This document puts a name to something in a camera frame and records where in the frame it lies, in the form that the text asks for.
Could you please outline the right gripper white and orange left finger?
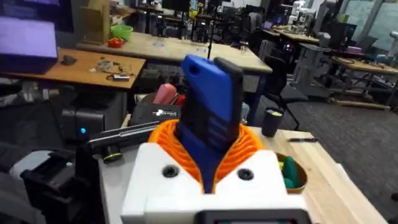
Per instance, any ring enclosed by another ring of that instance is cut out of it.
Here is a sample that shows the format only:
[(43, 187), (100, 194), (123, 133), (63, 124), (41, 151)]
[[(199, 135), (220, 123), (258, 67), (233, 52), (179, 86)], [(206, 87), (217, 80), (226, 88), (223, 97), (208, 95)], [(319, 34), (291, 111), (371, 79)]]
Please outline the right gripper white and orange left finger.
[(137, 150), (121, 209), (123, 223), (194, 223), (204, 192), (200, 170), (164, 121)]

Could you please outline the right gripper white and orange right finger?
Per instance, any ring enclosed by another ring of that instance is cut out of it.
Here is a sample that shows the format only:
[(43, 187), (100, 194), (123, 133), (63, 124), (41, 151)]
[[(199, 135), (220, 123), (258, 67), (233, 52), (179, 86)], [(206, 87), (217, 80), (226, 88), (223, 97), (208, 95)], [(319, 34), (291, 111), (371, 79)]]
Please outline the right gripper white and orange right finger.
[(268, 187), (286, 193), (276, 153), (266, 149), (259, 137), (245, 126), (239, 126), (238, 138), (228, 149), (215, 171), (214, 194), (268, 194)]

